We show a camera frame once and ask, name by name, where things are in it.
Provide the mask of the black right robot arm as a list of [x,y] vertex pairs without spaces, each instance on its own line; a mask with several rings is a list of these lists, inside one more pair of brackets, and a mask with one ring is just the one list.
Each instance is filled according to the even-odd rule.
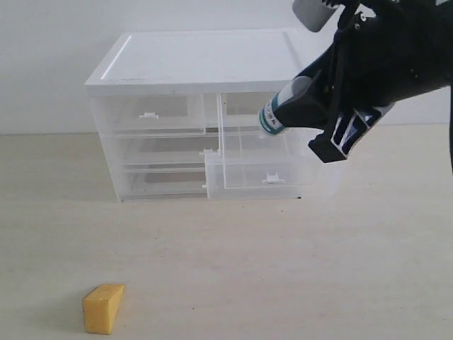
[[332,43],[261,113],[273,135],[313,128],[309,148],[340,162],[402,100],[452,86],[452,2],[344,1]]

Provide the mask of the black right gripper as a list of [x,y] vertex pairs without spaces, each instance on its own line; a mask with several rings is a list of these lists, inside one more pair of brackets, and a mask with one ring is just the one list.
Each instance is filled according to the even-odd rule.
[[449,86],[448,1],[341,5],[333,44],[295,76],[312,78],[306,93],[277,111],[285,129],[323,128],[309,147],[324,163],[347,159],[395,103]]

